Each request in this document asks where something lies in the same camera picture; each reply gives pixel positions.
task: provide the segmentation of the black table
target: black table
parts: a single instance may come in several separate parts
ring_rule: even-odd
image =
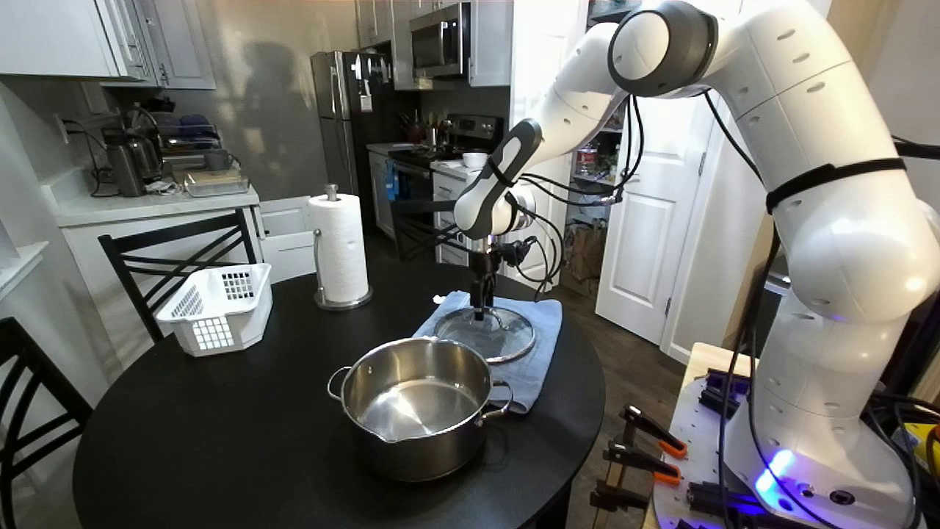
[[[441,482],[372,477],[322,391],[334,367],[411,336],[432,314],[432,295],[453,289],[467,289],[464,270],[381,264],[370,305],[322,311],[312,285],[293,279],[276,285],[265,341],[246,352],[150,349],[82,436],[72,477],[82,527],[563,527],[570,479],[601,424],[601,371],[570,323],[532,416],[489,421],[483,454]]]

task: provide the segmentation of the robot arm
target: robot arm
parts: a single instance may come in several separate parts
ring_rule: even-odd
[[[761,167],[793,279],[721,465],[777,518],[908,527],[905,465],[859,413],[909,308],[940,285],[940,251],[855,61],[808,4],[717,22],[666,0],[594,28],[458,198],[456,223],[475,241],[517,229],[510,192],[528,164],[577,147],[624,94],[705,88]]]

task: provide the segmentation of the paper towel roll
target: paper towel roll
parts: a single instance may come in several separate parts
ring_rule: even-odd
[[[353,308],[370,297],[363,267],[360,208],[356,194],[312,198],[312,233],[316,258],[316,302]]]

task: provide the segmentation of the white plastic basket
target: white plastic basket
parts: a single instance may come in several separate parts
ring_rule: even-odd
[[[270,264],[209,267],[191,273],[154,311],[191,355],[246,349],[270,317]]]

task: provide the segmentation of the stainless steel pot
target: stainless steel pot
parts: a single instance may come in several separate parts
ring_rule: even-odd
[[[510,407],[504,385],[508,401],[483,413],[495,385],[504,382],[489,379],[478,352],[456,341],[403,338],[337,367],[325,395],[344,407],[367,468],[397,482],[432,482],[478,455],[483,421]]]

